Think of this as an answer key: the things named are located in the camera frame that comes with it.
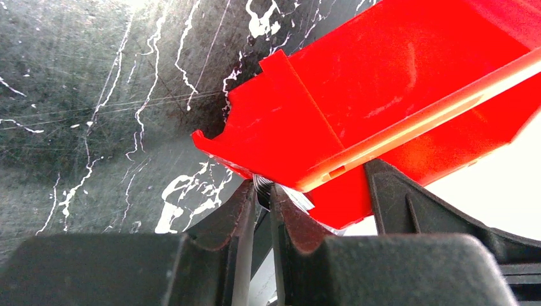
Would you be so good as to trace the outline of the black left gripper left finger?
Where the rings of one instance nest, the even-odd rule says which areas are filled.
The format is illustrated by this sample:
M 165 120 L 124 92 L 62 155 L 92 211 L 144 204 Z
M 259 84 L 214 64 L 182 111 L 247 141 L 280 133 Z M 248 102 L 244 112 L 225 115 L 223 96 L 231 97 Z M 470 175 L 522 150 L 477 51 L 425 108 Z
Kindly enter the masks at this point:
M 247 305 L 255 189 L 179 234 L 32 237 L 1 270 L 2 305 Z

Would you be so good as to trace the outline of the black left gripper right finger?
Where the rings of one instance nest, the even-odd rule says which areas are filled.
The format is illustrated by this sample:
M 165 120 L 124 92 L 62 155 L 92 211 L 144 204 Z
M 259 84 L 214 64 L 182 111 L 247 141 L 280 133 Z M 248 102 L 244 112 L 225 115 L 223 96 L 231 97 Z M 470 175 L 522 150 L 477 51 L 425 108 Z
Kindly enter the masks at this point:
M 471 236 L 336 236 L 270 193 L 279 305 L 517 305 Z

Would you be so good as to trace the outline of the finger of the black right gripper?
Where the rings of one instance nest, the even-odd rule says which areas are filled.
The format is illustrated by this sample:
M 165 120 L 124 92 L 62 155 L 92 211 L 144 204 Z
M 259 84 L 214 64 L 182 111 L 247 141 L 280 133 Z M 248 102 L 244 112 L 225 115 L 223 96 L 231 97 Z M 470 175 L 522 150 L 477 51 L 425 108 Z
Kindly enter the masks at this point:
M 540 241 L 485 225 L 381 159 L 364 171 L 378 234 L 471 235 L 495 257 L 519 304 L 540 305 Z

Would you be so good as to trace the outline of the red plastic tray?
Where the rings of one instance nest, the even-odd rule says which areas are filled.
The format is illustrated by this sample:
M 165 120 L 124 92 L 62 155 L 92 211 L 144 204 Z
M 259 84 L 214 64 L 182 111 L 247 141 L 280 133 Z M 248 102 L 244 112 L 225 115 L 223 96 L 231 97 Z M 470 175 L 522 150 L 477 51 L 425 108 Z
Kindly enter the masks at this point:
M 307 195 L 342 229 L 371 215 L 363 164 L 426 186 L 511 143 L 540 110 L 539 1 L 381 1 L 229 93 L 195 146 Z

